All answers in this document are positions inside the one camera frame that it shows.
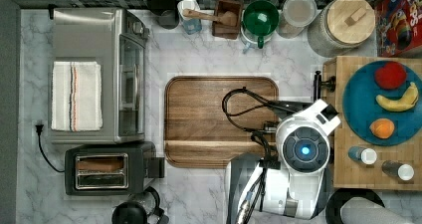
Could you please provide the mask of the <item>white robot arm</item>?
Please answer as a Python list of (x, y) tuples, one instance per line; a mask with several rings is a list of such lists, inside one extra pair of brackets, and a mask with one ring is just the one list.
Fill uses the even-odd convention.
[(226, 167), (226, 224), (247, 224), (253, 211), (310, 220), (326, 203), (323, 185), (328, 136), (340, 125), (322, 100), (285, 118), (276, 130), (277, 154), (243, 153)]

